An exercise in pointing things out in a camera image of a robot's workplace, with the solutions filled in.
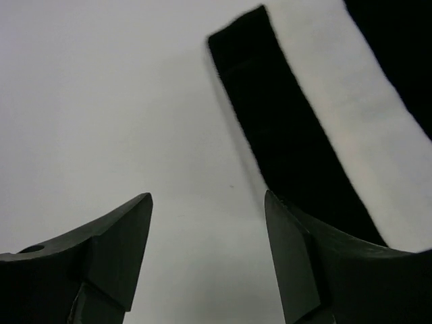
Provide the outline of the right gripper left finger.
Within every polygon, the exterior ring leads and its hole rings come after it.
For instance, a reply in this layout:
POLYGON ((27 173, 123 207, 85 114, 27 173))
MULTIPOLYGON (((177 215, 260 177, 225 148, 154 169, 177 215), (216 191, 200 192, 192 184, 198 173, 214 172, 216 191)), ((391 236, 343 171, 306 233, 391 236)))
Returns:
POLYGON ((152 210, 151 194, 139 194, 67 233, 1 254, 1 322, 123 323, 152 210))

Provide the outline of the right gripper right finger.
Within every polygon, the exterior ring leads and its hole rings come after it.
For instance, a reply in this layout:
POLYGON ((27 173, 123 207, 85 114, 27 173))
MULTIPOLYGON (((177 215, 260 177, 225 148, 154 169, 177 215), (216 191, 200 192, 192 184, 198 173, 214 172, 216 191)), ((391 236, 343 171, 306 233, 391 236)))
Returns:
POLYGON ((286 323, 430 323, 431 252, 355 238, 265 194, 286 323))

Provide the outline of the black and white garment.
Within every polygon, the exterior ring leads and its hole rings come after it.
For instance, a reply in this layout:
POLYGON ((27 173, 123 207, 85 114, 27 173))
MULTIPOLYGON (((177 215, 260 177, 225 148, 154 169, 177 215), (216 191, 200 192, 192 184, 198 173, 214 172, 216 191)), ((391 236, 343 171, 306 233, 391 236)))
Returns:
POLYGON ((271 1, 206 48, 259 193, 367 242, 431 248, 430 1, 271 1))

